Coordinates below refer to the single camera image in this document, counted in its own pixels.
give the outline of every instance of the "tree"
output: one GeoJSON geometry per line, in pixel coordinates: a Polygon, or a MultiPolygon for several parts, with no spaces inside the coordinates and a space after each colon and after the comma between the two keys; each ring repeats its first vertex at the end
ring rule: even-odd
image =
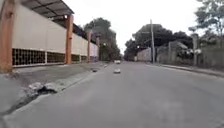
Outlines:
{"type": "Polygon", "coordinates": [[[116,43],[116,33],[110,29],[111,23],[103,18],[97,18],[84,26],[87,32],[92,30],[92,38],[100,36],[100,59],[111,61],[120,57],[120,50],[116,43]]]}
{"type": "MultiPolygon", "coordinates": [[[[176,32],[163,28],[160,24],[153,24],[154,28],[154,39],[155,46],[159,47],[162,45],[168,46],[170,41],[181,41],[188,47],[192,46],[192,39],[185,32],[176,32]]],[[[143,49],[151,47],[151,24],[144,25],[139,31],[133,34],[134,40],[128,40],[126,42],[126,50],[124,58],[126,60],[133,60],[134,56],[143,49]]]]}
{"type": "Polygon", "coordinates": [[[130,39],[125,43],[125,45],[127,48],[124,52],[124,59],[128,61],[133,61],[134,57],[138,52],[137,44],[134,40],[130,39]]]}
{"type": "Polygon", "coordinates": [[[224,29],[224,1],[223,0],[197,0],[203,5],[195,13],[197,28],[209,29],[222,37],[224,29]]]}
{"type": "MultiPolygon", "coordinates": [[[[172,41],[172,31],[163,28],[160,24],[153,24],[155,46],[168,44],[172,41]]],[[[151,47],[151,24],[144,25],[139,31],[133,34],[136,43],[140,47],[151,47]]]]}
{"type": "Polygon", "coordinates": [[[188,48],[193,47],[192,38],[189,37],[185,32],[179,31],[173,34],[173,39],[180,41],[185,44],[188,48]]]}

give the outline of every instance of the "asphalt road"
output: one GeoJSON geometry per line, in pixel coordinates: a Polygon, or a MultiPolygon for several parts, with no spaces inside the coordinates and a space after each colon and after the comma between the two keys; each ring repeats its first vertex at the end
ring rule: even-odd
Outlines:
{"type": "Polygon", "coordinates": [[[7,122],[10,128],[219,128],[223,91],[222,78],[140,63],[110,65],[7,122]],[[121,74],[113,74],[118,67],[121,74]]]}

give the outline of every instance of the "utility pole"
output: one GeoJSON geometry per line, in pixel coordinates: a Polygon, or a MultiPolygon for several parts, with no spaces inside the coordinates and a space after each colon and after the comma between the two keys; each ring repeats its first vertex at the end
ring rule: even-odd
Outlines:
{"type": "Polygon", "coordinates": [[[152,63],[154,63],[155,62],[154,30],[153,30],[152,20],[150,22],[151,22],[151,34],[152,34],[152,43],[151,43],[151,48],[152,48],[152,63]]]}
{"type": "Polygon", "coordinates": [[[196,52],[196,50],[198,49],[198,35],[193,34],[192,38],[193,38],[194,66],[197,66],[198,53],[196,52]]]}

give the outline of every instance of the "orange pillar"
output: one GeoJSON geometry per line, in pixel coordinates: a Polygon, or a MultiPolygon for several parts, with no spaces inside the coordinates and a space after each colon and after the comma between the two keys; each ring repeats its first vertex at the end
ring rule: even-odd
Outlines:
{"type": "Polygon", "coordinates": [[[72,33],[73,33],[73,15],[67,17],[67,34],[66,34],[66,50],[65,50],[65,64],[72,64],[72,33]]]}
{"type": "Polygon", "coordinates": [[[90,43],[91,43],[92,31],[88,32],[88,45],[87,45],[87,62],[90,63],[90,43]]]}
{"type": "Polygon", "coordinates": [[[0,72],[12,72],[12,33],[15,0],[4,0],[0,13],[0,72]]]}

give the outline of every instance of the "sidewalk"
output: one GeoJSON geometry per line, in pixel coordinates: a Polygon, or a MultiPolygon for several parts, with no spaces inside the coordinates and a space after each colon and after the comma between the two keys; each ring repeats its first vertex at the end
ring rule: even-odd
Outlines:
{"type": "Polygon", "coordinates": [[[41,66],[14,69],[13,73],[0,74],[0,128],[3,117],[31,102],[37,97],[29,97],[26,90],[29,85],[40,83],[56,91],[63,91],[99,70],[104,63],[83,63],[72,65],[41,66]]]}
{"type": "Polygon", "coordinates": [[[201,73],[201,74],[212,75],[212,76],[217,76],[217,77],[223,77],[224,78],[224,72],[221,72],[221,71],[215,71],[215,70],[210,70],[210,69],[201,69],[201,68],[197,68],[197,67],[181,67],[181,66],[163,65],[163,64],[158,64],[158,66],[167,67],[167,68],[173,68],[173,69],[178,69],[178,70],[184,70],[184,71],[190,71],[190,72],[201,73]]]}

